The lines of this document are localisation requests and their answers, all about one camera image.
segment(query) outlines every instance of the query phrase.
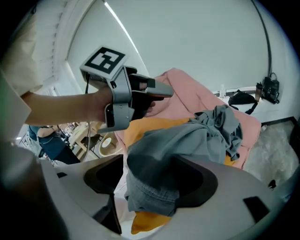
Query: clothing pile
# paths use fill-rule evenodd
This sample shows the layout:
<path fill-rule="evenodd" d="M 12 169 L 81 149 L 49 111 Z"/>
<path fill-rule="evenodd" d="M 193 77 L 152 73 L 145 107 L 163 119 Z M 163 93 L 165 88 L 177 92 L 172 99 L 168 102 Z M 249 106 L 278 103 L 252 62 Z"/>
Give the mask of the clothing pile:
<path fill-rule="evenodd" d="M 223 164 L 226 155 L 232 161 L 239 158 L 242 138 L 240 123 L 227 105 L 196 113 L 187 123 L 146 132 L 127 150 L 129 211 L 171 217 L 179 198 L 170 167 L 172 156 L 189 155 Z"/>

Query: pink fabric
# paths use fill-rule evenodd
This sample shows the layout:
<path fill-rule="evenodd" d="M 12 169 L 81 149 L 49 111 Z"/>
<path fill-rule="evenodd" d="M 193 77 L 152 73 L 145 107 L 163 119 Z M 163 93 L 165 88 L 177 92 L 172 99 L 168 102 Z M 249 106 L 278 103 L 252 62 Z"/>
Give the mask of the pink fabric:
<path fill-rule="evenodd" d="M 224 105 L 222 100 L 182 70 L 172 68 L 161 76 L 156 77 L 156 80 L 171 85 L 174 89 L 174 95 L 171 98 L 165 98 L 163 101 L 157 101 L 153 111 L 148 113 L 146 117 L 193 118 L 194 113 L 202 112 L 203 110 L 213 110 L 217 105 Z M 254 117 L 235 109 L 233 111 L 235 117 L 240 121 L 243 131 L 243 141 L 238 149 L 240 158 L 235 161 L 234 166 L 242 169 L 250 149 L 259 136 L 261 124 Z M 123 142 L 123 131 L 116 132 L 116 136 L 124 148 L 124 152 L 126 152 Z"/>

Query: blue shirt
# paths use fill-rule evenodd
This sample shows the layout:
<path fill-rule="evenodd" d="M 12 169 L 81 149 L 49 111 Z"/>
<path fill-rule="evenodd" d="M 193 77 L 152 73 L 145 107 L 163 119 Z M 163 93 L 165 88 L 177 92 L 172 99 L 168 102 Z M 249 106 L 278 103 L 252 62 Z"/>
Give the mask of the blue shirt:
<path fill-rule="evenodd" d="M 29 136 L 35 141 L 37 141 L 38 130 L 40 128 L 48 128 L 48 127 L 46 127 L 46 126 L 43 126 L 43 127 L 29 126 L 28 127 Z M 43 150 L 45 151 L 45 153 L 48 155 L 48 157 L 51 160 L 55 160 L 57 155 L 59 155 L 61 153 L 61 151 L 64 149 L 64 147 L 66 146 L 66 144 L 61 140 L 61 138 L 59 137 L 59 135 L 56 132 L 51 133 L 47 137 L 39 137 L 38 141 L 39 141 L 39 144 L 41 145 L 41 147 L 43 148 Z"/>

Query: yellow fabric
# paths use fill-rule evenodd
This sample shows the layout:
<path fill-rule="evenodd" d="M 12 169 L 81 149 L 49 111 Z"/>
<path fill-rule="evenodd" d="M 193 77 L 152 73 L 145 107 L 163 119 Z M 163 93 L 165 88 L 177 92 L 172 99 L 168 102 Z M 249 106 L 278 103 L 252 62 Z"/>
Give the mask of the yellow fabric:
<path fill-rule="evenodd" d="M 189 118 L 184 119 L 164 119 L 164 118 L 142 118 L 130 122 L 129 127 L 124 131 L 124 143 L 126 148 L 131 144 L 140 140 L 144 133 L 151 130 L 161 128 L 171 128 L 181 125 L 189 121 Z M 232 166 L 234 161 L 231 161 L 230 156 L 226 155 L 224 164 Z M 135 212 L 136 216 L 131 226 L 131 234 L 139 232 L 148 232 L 170 221 L 171 217 L 159 215 L 152 212 Z"/>
<path fill-rule="evenodd" d="M 135 212 L 136 216 L 131 226 L 131 234 L 148 232 L 154 228 L 166 224 L 171 217 L 159 215 L 152 212 Z"/>

